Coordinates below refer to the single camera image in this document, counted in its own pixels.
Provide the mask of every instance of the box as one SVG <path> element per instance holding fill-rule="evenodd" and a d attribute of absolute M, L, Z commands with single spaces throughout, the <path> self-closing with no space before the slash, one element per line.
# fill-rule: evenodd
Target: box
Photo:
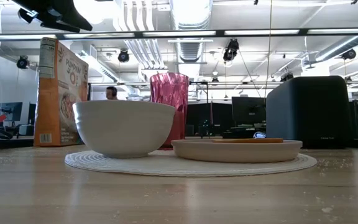
<path fill-rule="evenodd" d="M 73 104 L 86 101 L 88 64 L 56 39 L 43 38 L 40 46 L 35 146 L 82 144 Z"/>

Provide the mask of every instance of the table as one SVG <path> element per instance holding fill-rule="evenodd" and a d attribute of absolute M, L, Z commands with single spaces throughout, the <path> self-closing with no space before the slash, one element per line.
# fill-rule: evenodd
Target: table
<path fill-rule="evenodd" d="M 64 164 L 85 146 L 0 150 L 0 223 L 355 223 L 358 149 L 309 150 L 310 169 L 149 177 Z"/>

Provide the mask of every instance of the white placemat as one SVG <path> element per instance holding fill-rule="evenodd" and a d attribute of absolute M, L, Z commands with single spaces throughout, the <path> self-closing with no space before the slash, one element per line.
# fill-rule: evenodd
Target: white placemat
<path fill-rule="evenodd" d="M 317 160 L 299 154 L 296 159 L 286 162 L 235 164 L 182 159 L 175 156 L 173 151 L 154 151 L 147 157 L 135 159 L 111 159 L 94 151 L 84 151 L 67 155 L 65 162 L 73 167 L 99 172 L 171 177 L 221 177 L 289 172 L 312 167 L 316 165 Z"/>

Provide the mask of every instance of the beige plate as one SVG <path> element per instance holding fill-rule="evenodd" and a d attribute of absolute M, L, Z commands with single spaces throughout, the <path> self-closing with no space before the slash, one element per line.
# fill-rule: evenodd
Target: beige plate
<path fill-rule="evenodd" d="M 213 140 L 175 140 L 178 157 L 211 162 L 281 162 L 294 159 L 301 141 L 283 143 L 213 143 Z"/>

